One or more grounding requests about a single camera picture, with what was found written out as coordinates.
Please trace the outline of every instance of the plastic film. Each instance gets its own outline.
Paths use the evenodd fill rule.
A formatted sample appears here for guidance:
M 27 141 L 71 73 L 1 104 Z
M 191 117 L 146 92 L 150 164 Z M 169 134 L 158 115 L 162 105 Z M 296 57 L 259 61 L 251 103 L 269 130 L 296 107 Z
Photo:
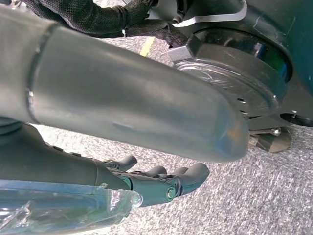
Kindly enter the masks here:
M 142 198 L 100 186 L 0 180 L 0 234 L 69 234 L 121 223 Z

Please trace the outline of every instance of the metal screw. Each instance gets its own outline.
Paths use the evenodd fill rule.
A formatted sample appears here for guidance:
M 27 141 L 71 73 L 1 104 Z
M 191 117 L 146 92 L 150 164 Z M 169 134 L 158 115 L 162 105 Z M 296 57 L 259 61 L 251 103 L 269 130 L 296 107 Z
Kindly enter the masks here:
M 173 23 L 174 23 L 174 24 L 179 24 L 182 21 L 183 21 L 183 17 L 181 17 L 180 15 L 176 15 L 176 16 L 173 17 Z
M 175 198 L 176 190 L 173 187 L 170 187 L 166 193 L 167 200 L 170 202 Z
M 281 128 L 273 128 L 272 129 L 272 134 L 274 136 L 279 136 L 281 133 Z

